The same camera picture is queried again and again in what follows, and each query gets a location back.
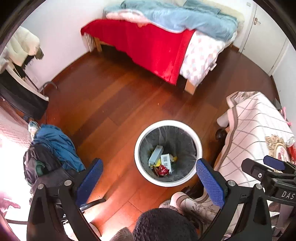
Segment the blue white milk carton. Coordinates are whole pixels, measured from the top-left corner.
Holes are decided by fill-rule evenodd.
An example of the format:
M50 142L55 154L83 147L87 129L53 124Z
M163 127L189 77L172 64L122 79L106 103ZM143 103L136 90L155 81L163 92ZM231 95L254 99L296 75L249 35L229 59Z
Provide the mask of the blue white milk carton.
M148 160L148 164L149 164L149 166L153 166L154 163L155 163L156 161L158 161L158 159L159 159L160 156L162 155L163 151L164 151L163 146L157 145L157 146L155 147L155 149L153 150L153 152L152 152L152 154L151 154L151 156L150 156L150 158L149 158L149 160Z

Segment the black trash bag liner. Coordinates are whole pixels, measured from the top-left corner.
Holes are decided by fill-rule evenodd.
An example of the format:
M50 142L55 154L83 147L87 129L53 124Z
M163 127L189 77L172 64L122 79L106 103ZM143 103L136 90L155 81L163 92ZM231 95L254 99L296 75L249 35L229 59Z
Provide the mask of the black trash bag liner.
M169 154L171 159L171 173L158 177L148 160L157 145L163 146L163 154ZM198 156L194 139L184 130L176 126L160 126L153 129L140 141L135 149L140 166L153 180L173 183L184 179L194 168Z

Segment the white round trash bin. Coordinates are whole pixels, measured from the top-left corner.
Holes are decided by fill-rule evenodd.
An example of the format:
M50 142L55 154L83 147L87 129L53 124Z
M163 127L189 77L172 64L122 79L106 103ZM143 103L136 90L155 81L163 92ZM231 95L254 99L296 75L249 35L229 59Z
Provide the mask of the white round trash bin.
M168 154L171 172L158 175L149 161L154 150ZM176 120L162 120L148 126L138 137L134 160L141 175L154 185L175 187L189 181L196 173L196 161L203 156L201 141L188 125Z

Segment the white grid tablecloth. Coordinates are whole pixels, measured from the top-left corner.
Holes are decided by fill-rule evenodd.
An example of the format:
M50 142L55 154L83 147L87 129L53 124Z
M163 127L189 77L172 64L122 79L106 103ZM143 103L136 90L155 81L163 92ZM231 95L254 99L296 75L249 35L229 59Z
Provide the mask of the white grid tablecloth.
M229 132L214 169L226 180L253 187L258 180L244 173L246 158L263 163L265 156L289 161L287 141L294 136L285 119L259 91L237 91L226 98Z

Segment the pink panther plush toy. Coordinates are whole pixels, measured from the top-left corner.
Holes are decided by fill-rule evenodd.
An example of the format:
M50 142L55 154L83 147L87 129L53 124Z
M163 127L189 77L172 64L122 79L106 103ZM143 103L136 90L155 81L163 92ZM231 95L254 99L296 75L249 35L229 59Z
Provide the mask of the pink panther plush toy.
M282 117L284 118L285 122L287 123L288 126L292 126L292 123L290 121L288 121L287 119L287 112L286 112L286 107L282 107L280 110L280 114L282 115Z

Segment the blue clothes pile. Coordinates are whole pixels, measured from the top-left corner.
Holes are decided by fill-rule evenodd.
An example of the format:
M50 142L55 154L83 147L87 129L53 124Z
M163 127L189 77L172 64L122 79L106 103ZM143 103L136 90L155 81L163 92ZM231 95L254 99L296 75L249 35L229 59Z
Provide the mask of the blue clothes pile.
M71 139L54 125L44 125L36 132L33 144L41 144L48 148L60 161L65 170L84 171L86 168L76 154L76 149Z

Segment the white door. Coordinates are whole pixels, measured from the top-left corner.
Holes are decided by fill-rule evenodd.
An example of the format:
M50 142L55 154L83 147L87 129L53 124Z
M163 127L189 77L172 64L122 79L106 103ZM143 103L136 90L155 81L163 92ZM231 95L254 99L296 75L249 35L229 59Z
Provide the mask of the white door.
M258 4L241 53L271 76L280 63L288 39L279 25Z

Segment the black chair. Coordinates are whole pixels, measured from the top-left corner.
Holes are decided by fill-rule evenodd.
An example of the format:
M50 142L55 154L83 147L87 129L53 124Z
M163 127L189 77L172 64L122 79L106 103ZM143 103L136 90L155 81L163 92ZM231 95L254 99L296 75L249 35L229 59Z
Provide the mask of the black chair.
M49 104L49 97L37 92L10 67L1 73L1 97L35 120L42 118Z

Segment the pink patterned mattress cover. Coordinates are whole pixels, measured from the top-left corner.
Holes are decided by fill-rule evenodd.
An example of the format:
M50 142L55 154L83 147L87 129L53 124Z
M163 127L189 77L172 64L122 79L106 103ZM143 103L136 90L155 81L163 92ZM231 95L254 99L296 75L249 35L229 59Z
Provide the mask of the pink patterned mattress cover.
M237 32L234 32L230 40L224 42L195 31L187 47L180 75L194 87L198 86L215 67L218 55L231 45L236 37Z

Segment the red bed sheet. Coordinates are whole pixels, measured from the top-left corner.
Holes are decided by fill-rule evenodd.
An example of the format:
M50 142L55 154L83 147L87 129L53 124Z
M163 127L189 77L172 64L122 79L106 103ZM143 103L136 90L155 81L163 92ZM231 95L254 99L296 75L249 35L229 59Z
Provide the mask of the red bed sheet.
M81 28L117 50L166 82L176 85L194 30L172 33L153 24L139 27L123 20L98 19Z

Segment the light blue duvet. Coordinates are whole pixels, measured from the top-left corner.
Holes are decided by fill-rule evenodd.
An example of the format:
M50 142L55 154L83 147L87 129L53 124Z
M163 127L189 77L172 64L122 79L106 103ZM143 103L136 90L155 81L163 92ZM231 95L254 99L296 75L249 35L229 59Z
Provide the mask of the light blue duvet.
M122 10L141 12L152 23L173 32L196 30L224 42L238 30L235 17L200 1L186 1L183 6L162 1L123 1L106 6L103 13L107 15Z

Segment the cream puffer jacket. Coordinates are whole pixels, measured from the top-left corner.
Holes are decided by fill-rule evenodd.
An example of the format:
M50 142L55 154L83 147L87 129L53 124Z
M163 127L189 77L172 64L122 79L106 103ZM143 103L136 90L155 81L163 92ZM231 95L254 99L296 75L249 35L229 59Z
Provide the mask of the cream puffer jacket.
M36 59L44 57L40 39L28 29L20 26L1 53L1 73L9 65L12 68L12 64L20 67L26 66L30 62L31 57Z

